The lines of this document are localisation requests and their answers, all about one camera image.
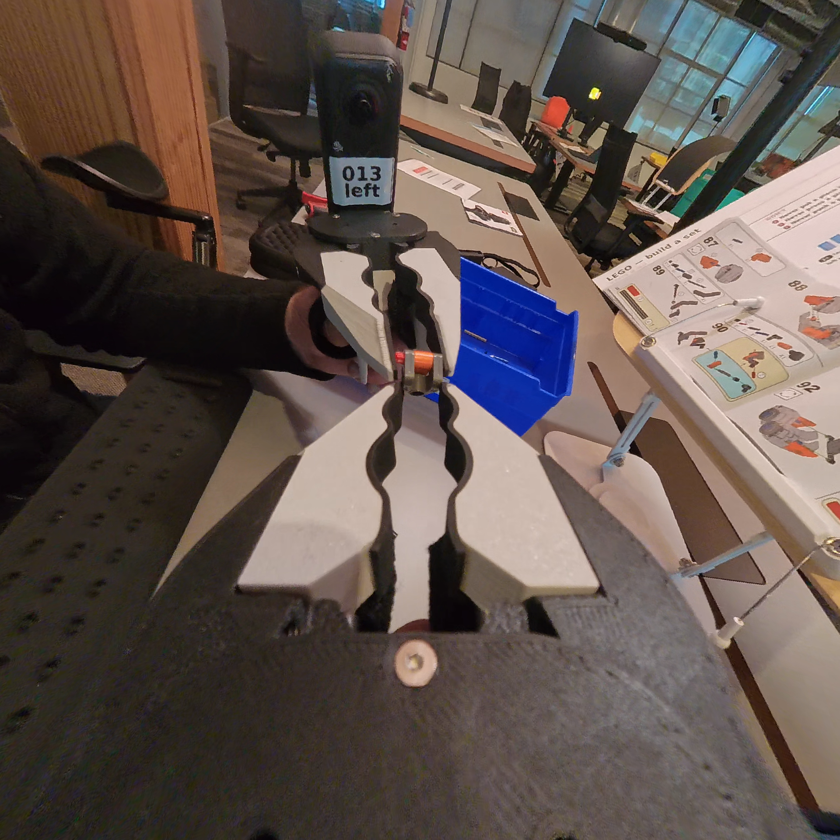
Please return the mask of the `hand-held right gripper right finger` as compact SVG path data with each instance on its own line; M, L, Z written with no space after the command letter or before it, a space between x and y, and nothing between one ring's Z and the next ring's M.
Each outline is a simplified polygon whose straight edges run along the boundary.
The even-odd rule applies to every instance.
M429 547L429 615L478 617L600 581L552 483L560 468L454 385L442 385L444 465L456 486Z

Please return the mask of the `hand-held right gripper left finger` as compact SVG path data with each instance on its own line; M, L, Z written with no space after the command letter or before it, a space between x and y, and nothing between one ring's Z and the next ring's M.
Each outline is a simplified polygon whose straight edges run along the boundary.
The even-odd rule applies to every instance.
M287 482L242 570L242 592L333 601L363 631L388 630L396 589L391 504L400 387L386 385L288 458Z

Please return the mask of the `dark grey connector piece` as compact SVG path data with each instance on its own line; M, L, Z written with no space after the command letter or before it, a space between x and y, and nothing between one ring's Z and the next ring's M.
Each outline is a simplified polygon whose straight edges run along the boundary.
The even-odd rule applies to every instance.
M405 392L408 392L415 396L425 396L428 394L434 394L439 392L441 386L445 383L448 383L448 367L446 355L443 353L435 353L433 351L431 351L431 353L436 354L434 370L432 373L427 375L415 374L411 362L412 357L411 355L408 356L409 361L407 363L407 366L406 363L402 366L402 384L403 390Z

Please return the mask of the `person's left forearm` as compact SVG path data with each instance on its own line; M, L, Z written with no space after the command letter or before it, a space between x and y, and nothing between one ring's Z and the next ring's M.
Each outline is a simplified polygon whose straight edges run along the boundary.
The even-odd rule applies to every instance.
M143 247L94 217L2 138L2 382L28 359L24 330L89 350L327 380L287 335L294 280L230 276Z

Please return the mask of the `person's left hand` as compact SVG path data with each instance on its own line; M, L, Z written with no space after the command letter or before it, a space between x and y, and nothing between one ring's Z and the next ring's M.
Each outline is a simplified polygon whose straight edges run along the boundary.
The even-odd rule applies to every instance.
M291 347L299 360L312 370L362 382L357 359L337 360L322 353L316 346L309 327L309 313L319 300L319 289L310 285L304 285L289 300L284 323Z

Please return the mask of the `black office chair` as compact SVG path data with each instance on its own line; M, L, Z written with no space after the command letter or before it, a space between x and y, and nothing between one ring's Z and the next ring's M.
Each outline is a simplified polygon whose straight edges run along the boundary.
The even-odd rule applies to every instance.
M610 223L636 137L610 125L590 188L564 223L563 236L579 255L590 259L584 267L587 272L594 263L602 270L609 270L615 259L627 259L640 249L630 227Z
M519 143L525 137L531 107L531 87L514 80L502 101L499 120L507 126Z
M480 63L476 95L471 108L492 115L497 107L501 81L501 68L482 61Z
M228 108L234 126L255 140L269 161L287 158L285 186L240 190L246 199L274 197L289 208L301 201L298 175L311 176L322 158L319 119L308 115L312 71L308 30L295 1L223 1L228 55Z

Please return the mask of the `grey table with wood edge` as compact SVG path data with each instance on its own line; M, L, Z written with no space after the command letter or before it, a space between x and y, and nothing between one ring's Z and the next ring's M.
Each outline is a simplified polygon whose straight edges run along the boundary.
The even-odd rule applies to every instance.
M520 143L500 146L473 129L457 103L442 104L404 91L401 125L423 147L492 172L524 180L537 168Z

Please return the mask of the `paper sheet with red mark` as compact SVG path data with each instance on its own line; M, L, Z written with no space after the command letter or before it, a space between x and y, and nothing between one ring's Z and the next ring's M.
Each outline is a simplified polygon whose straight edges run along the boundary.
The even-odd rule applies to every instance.
M418 181L458 196L461 201L470 200L480 192L479 186L418 159L401 161L397 164L397 169Z

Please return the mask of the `light wooden backing board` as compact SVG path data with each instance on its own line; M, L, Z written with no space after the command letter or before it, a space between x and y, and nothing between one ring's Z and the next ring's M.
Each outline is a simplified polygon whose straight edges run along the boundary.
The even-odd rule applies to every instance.
M764 452L681 370L653 338L643 337L619 313L614 338L661 403L725 476L752 512L791 558L811 559L805 575L838 613L838 523L781 473Z

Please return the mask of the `white booklet holder board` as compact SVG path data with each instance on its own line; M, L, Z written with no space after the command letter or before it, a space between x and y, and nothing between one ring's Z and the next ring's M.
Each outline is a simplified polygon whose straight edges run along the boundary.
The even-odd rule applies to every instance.
M814 551L838 581L838 366L785 365L757 317L689 320L648 335L625 321L618 342L654 394L703 447L788 554Z

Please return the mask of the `black perforated board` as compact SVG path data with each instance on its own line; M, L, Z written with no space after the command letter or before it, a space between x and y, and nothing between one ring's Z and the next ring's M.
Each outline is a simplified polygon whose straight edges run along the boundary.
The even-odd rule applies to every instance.
M245 595L301 441L238 374L145 367L2 536L2 770L165 757L259 711L301 596Z

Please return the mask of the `large black monitor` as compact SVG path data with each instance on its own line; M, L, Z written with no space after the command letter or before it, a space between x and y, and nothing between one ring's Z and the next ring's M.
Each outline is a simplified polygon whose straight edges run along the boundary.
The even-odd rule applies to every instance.
M584 121L625 128L661 59L572 20L542 90L560 97Z

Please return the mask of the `black shell chair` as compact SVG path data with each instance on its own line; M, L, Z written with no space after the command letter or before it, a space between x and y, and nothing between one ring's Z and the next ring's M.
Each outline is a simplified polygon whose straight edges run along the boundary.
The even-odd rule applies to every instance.
M656 174L654 188L670 195L680 195L711 161L730 153L736 145L735 140L718 135L688 143L668 158Z

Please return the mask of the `white instruction sheet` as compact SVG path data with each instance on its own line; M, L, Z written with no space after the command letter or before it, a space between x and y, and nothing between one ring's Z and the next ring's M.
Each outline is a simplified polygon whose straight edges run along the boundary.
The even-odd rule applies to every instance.
M804 268L816 268L817 257L825 265L838 267L839 300L838 191L838 149L834 149L629 258L595 278L595 284L615 305L606 295L604 284L617 270L653 256L656 249L675 245L678 238L705 232L725 218L735 217Z

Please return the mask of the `black metal post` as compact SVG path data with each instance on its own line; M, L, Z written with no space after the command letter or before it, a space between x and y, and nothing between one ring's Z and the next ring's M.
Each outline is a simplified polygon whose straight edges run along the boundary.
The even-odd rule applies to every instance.
M789 79L764 107L759 117L741 137L721 168L714 174L697 199L687 208L673 233L695 224L713 213L730 190L740 181L775 134L784 126L839 53L839 16L824 28L803 54Z

